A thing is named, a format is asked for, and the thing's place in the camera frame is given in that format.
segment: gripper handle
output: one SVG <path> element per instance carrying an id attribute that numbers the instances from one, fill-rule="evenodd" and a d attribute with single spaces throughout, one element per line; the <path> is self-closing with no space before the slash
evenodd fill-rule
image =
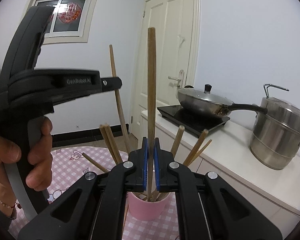
<path id="1" fill-rule="evenodd" d="M 37 192 L 26 184 L 26 177 L 34 168 L 28 162 L 27 157 L 30 149 L 41 138 L 43 120 L 44 116 L 41 116 L 27 121 L 0 124 L 0 136 L 16 143 L 21 149 L 20 161 L 13 164 L 5 164 L 4 167 L 12 190 L 28 220 L 32 220 L 49 205 L 47 190 Z"/>

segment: bracelet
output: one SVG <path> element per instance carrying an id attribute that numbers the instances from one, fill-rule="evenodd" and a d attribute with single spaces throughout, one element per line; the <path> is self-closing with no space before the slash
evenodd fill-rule
<path id="1" fill-rule="evenodd" d="M 19 203 L 15 203 L 14 206 L 9 206 L 9 205 L 3 203 L 3 202 L 0 200 L 0 204 L 3 205 L 4 207 L 10 208 L 10 209 L 13 209 L 16 205 L 17 205 L 17 207 L 18 207 L 19 209 L 22 208 L 21 205 L 20 205 Z"/>

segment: white door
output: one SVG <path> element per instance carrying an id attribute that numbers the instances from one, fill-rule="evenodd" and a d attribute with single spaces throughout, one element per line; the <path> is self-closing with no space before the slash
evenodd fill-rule
<path id="1" fill-rule="evenodd" d="M 156 106 L 179 104 L 177 87 L 186 83 L 189 64 L 194 0 L 150 0 L 146 3 L 138 51 L 131 132 L 139 138 L 141 111 L 147 109 L 147 33 L 156 29 Z"/>

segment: pan lid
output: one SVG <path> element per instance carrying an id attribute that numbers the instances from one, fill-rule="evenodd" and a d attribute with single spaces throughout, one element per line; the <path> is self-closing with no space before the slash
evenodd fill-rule
<path id="1" fill-rule="evenodd" d="M 211 85 L 206 84 L 204 86 L 204 91 L 195 90 L 194 88 L 179 88 L 178 92 L 202 101 L 214 103 L 216 105 L 230 106 L 233 104 L 233 102 L 227 98 L 212 94 L 211 88 Z"/>
<path id="2" fill-rule="evenodd" d="M 261 106 L 268 109 L 270 117 L 300 133 L 300 109 L 292 103 L 268 97 L 262 99 Z"/>

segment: window frame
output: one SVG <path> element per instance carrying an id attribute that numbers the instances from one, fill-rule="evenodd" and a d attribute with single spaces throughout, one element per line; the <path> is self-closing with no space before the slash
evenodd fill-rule
<path id="1" fill-rule="evenodd" d="M 34 6 L 37 3 L 37 0 L 28 0 L 26 6 L 24 8 L 22 18 L 28 11 L 31 6 Z M 94 8 L 96 6 L 97 0 L 86 0 L 85 5 L 87 3 L 87 7 L 84 6 L 82 8 L 82 14 L 79 23 L 79 29 L 76 32 L 51 32 L 46 33 L 43 44 L 52 44 L 52 43 L 74 43 L 74 42 L 88 42 L 89 32 L 91 21 L 93 17 Z M 57 18 L 57 13 L 54 12 L 53 22 L 51 24 L 51 30 L 54 28 L 54 23 Z"/>

